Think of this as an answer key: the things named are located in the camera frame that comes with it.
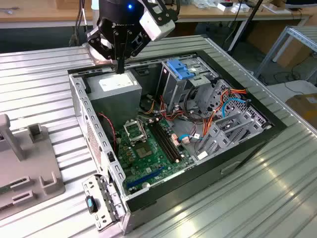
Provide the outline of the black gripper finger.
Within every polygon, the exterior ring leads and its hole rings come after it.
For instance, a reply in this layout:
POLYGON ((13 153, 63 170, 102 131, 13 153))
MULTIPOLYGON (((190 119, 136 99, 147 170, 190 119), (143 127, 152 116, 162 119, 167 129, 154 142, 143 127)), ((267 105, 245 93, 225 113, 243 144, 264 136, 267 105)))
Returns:
POLYGON ((125 69, 125 60, 131 56, 135 57, 147 44, 149 36, 145 30, 134 32, 129 30, 126 36, 126 41, 123 44, 123 55, 120 58, 120 73, 123 74, 125 69))
POLYGON ((115 69, 116 74, 121 74, 121 57, 117 58, 115 47, 107 40, 107 44, 102 43, 102 33, 98 27, 86 34, 88 44, 104 59, 109 60, 115 69))

